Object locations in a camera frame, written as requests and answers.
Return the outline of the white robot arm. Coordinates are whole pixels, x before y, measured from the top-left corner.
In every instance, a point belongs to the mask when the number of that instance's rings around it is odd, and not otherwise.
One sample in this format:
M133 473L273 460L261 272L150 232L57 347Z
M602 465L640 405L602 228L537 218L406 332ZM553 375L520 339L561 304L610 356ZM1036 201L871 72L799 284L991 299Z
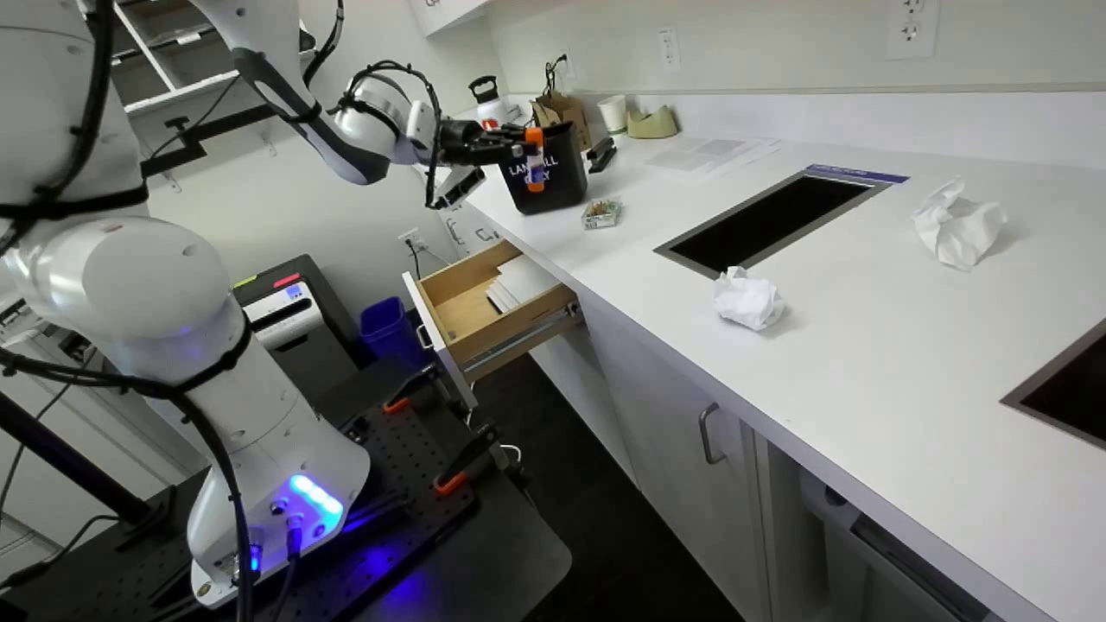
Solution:
M513 126L453 122L436 98L407 98L393 60L320 103L296 48L296 0L189 3L239 78L350 182L523 150ZM134 391L199 431L211 470L188 520L189 590L250 617L261 582L341 534L371 453L261 347L213 246L150 212L111 55L114 0L0 0L2 271L38 317L111 361L82 384Z

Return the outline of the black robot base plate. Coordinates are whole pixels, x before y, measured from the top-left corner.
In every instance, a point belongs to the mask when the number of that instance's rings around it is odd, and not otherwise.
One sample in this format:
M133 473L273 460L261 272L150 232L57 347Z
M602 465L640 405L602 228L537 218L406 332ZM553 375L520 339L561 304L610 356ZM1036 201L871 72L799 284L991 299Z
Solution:
M387 416L401 368L368 368L320 398L320 412L373 458L371 495L350 534L257 587L254 622L523 622L574 568L547 520L486 460L453 498L432 477L475 431L436 387ZM199 477L156 495L163 534L93 537L43 576L2 595L2 622L234 622L199 609L188 586L182 520Z

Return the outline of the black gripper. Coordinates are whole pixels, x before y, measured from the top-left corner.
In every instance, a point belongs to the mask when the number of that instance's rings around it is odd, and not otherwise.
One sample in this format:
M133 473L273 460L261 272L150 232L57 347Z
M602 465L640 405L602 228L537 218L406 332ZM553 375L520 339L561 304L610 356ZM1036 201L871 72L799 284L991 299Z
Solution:
M529 157L524 147L492 150L498 142L524 142L524 126L482 128L478 122L441 122L436 157L448 165L520 162Z

